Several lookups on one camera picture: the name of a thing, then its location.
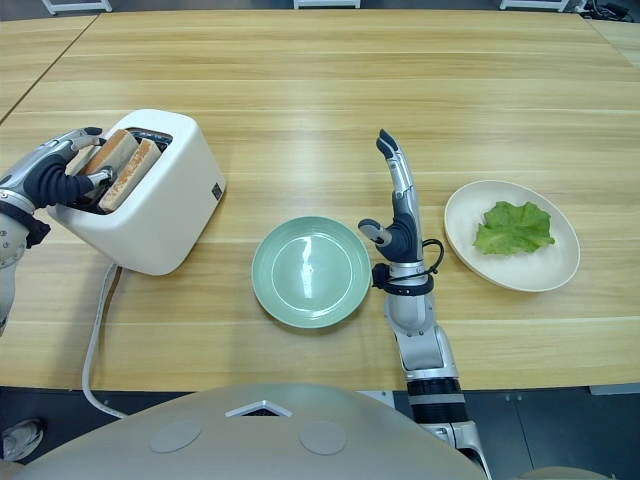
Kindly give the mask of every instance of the green lettuce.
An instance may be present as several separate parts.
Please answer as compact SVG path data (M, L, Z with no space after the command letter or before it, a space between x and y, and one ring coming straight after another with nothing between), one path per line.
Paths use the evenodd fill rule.
M549 235L551 216L527 202L521 207L497 202L484 214L484 225L478 224L473 244L484 254L511 255L535 252L555 240Z

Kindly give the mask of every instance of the shoe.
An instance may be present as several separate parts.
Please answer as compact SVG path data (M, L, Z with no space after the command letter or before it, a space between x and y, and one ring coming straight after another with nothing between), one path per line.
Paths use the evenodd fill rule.
M2 432L2 458L17 462L33 452L44 435L44 427L38 419L23 420Z

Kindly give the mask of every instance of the table surface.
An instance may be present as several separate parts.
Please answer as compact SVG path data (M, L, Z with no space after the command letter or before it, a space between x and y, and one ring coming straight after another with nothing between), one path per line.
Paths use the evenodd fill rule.
M94 19L0 22L0 123Z
M589 20L589 23L629 62L640 68L640 25L604 20Z
M497 287L448 249L437 315L464 388L640 380L640 72L580 17L103 14L0 126L0 170L60 131L109 127L148 107L198 121L228 190L179 269L123 274L95 388L402 389L382 292L334 327L298 331L261 310L249 272L258 242L287 219L324 215L352 228L390 219L380 127L409 157L425 237L444 239L444 205L457 188L500 179L545 195L580 238L575 278L542 294ZM109 261L52 226L18 268L2 385L80 385Z

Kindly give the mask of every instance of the bread slice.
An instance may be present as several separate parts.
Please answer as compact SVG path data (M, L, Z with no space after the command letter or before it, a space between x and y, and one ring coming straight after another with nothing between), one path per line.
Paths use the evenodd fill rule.
M126 130L116 130L79 173L88 175L107 165L118 173L137 148L138 142L133 135Z
M104 212L111 213L122 205L125 198L129 196L159 157L160 149L156 144L143 138L138 149L122 168L115 183L100 199L98 206Z

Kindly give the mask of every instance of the green plate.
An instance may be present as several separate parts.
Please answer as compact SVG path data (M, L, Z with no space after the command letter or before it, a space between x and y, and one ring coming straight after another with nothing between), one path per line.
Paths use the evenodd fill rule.
M362 303L371 281L369 255L343 224L324 217L294 218L258 245L253 291L264 309L300 328L333 325Z

